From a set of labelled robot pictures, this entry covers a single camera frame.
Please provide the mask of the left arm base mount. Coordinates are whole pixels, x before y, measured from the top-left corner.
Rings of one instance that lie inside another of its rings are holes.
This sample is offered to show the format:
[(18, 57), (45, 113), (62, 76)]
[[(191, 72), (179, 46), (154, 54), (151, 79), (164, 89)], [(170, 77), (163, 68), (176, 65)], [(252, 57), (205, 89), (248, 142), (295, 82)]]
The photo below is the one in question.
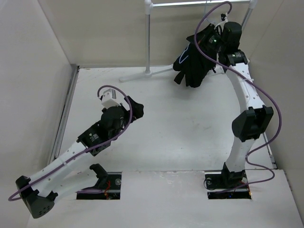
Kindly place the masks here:
[(107, 172), (100, 164), (89, 167), (95, 173), (97, 181), (92, 187), (80, 190), (77, 200), (119, 200), (121, 196), (122, 173)]

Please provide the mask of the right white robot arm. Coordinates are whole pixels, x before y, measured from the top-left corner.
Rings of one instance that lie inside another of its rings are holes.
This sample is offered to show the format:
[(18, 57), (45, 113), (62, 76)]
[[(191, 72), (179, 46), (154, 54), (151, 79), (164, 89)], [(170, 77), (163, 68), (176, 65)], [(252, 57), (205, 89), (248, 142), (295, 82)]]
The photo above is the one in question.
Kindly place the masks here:
[(244, 187), (245, 163), (254, 142), (268, 127), (274, 114), (259, 98), (248, 69), (248, 59), (239, 49), (242, 27), (237, 22), (227, 22), (221, 33), (210, 24), (197, 35), (187, 37), (198, 44), (210, 58), (218, 57), (224, 72), (231, 81), (240, 106), (240, 114), (232, 122), (234, 141), (230, 155), (218, 174), (206, 174), (208, 190)]

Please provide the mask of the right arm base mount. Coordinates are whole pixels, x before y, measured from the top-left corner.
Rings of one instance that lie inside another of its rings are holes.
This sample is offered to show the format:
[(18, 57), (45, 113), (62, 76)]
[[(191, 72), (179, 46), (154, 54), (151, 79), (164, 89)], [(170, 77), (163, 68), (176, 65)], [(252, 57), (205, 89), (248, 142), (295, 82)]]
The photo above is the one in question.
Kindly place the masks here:
[(247, 183), (246, 175), (229, 179), (224, 174), (207, 172), (203, 182), (207, 189), (209, 200), (250, 200), (251, 193)]

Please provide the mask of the light blue wire hanger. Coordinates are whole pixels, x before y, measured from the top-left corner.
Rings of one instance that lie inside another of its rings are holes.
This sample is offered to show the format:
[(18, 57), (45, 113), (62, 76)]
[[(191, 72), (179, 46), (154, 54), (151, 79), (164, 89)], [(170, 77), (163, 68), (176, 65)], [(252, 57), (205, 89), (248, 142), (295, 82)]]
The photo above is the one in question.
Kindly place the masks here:
[(189, 46), (190, 46), (190, 44), (187, 45), (187, 47), (184, 49), (184, 51), (180, 55), (179, 60), (178, 60), (179, 64), (182, 64), (189, 57), (189, 55), (188, 55)]

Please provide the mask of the black trousers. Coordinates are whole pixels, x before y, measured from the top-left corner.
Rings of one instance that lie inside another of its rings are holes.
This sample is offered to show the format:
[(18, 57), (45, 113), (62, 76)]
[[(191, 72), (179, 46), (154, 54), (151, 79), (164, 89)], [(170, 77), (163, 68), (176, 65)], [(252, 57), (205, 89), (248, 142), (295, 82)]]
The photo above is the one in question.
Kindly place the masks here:
[[(185, 79), (186, 86), (196, 88), (201, 85), (202, 80), (205, 78), (207, 73), (214, 70), (216, 64), (205, 58), (196, 48), (194, 35), (188, 36), (186, 40), (190, 44), (188, 49), (189, 57), (182, 64), (179, 64), (179, 56), (173, 63), (173, 70), (178, 72), (174, 82), (180, 84), (182, 80)], [(217, 59), (217, 53), (215, 51), (202, 52), (214, 60)]]

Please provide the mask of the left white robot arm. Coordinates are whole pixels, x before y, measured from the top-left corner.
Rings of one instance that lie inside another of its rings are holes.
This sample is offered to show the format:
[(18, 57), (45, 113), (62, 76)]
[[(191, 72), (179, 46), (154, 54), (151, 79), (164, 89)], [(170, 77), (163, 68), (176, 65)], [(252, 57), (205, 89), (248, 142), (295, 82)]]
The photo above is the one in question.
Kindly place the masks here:
[(36, 174), (16, 180), (19, 195), (34, 219), (47, 214), (56, 202), (70, 194), (103, 192), (108, 173), (94, 163), (95, 156), (144, 115), (143, 104), (129, 96), (124, 99), (131, 106), (129, 110), (114, 99), (102, 102), (101, 119), (78, 136), (70, 148)]

